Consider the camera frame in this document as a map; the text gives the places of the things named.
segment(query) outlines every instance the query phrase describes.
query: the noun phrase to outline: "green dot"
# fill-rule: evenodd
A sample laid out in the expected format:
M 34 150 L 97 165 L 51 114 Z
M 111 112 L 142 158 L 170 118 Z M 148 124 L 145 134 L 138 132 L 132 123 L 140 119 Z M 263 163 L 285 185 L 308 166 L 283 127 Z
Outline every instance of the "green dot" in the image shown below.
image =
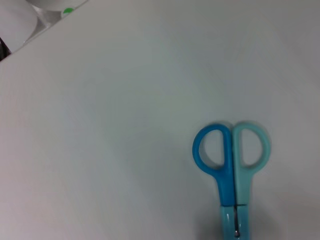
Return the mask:
M 75 9 L 72 7 L 67 7 L 64 11 L 63 14 L 69 14 L 72 13 Z

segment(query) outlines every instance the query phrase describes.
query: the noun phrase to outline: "white surface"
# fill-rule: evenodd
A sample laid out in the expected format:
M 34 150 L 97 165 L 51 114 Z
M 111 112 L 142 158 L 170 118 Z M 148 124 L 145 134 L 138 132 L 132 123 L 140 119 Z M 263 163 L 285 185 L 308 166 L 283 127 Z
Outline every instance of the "white surface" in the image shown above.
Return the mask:
M 36 11 L 25 0 L 0 0 L 0 38 L 11 52 L 23 46 L 37 22 Z
M 320 4 L 299 2 L 91 0 L 1 62 L 1 239 L 221 239 L 191 153 L 221 120 L 271 136 L 252 239 L 319 239 Z

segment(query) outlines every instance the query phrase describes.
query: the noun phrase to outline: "light blue scissor handle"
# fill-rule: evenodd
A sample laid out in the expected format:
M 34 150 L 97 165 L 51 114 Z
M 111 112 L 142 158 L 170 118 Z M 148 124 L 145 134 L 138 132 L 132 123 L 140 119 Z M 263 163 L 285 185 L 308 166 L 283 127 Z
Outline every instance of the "light blue scissor handle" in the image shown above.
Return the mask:
M 221 131 L 223 135 L 224 164 L 219 169 L 207 166 L 201 159 L 199 153 L 202 139 L 206 134 L 214 130 Z M 215 178 L 222 206 L 234 206 L 236 204 L 231 141 L 231 132 L 229 128 L 222 124 L 212 124 L 204 127 L 198 132 L 192 146 L 192 154 L 196 165 L 202 171 Z
M 262 144 L 261 157 L 252 166 L 245 166 L 242 164 L 240 152 L 240 133 L 244 129 L 254 132 Z M 265 131 L 259 126 L 248 122 L 239 123 L 232 129 L 232 143 L 236 204 L 247 205 L 250 199 L 252 177 L 268 162 L 271 152 L 271 145 Z

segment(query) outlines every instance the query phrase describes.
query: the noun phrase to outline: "plastic handle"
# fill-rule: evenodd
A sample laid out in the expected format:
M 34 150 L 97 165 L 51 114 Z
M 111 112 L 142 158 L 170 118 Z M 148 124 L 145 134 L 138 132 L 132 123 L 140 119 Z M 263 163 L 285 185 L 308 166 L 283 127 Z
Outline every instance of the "plastic handle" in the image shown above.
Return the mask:
M 241 163 L 240 133 L 244 129 L 248 129 L 254 132 L 258 136 L 262 144 L 261 157 L 252 166 L 244 166 Z M 271 152 L 271 145 L 267 134 L 259 126 L 247 122 L 239 123 L 233 128 L 232 142 L 236 204 L 247 205 L 250 199 L 252 177 L 268 162 Z
M 211 131 L 219 130 L 223 135 L 224 164 L 221 168 L 214 169 L 207 166 L 200 157 L 199 147 L 202 139 Z M 195 136 L 192 146 L 192 154 L 196 165 L 205 173 L 216 180 L 222 206 L 234 206 L 235 184 L 232 159 L 232 142 L 230 130 L 222 124 L 212 124 L 201 129 Z

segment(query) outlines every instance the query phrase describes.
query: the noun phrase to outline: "scissor blade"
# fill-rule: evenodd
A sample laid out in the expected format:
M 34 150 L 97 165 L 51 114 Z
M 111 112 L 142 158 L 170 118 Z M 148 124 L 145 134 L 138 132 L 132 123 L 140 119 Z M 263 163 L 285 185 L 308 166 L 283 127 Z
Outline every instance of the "scissor blade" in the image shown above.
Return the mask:
M 249 210 L 248 205 L 238 205 L 236 207 L 237 225 L 240 233 L 240 240 L 250 240 L 249 231 Z
M 221 206 L 221 221 L 224 240 L 238 240 L 236 237 L 235 208 L 233 206 Z
M 234 236 L 236 238 L 240 238 L 240 230 L 239 230 L 239 223 L 238 223 L 238 211 L 237 211 L 236 206 L 233 207 L 233 211 L 234 211 L 234 229 L 235 229 Z

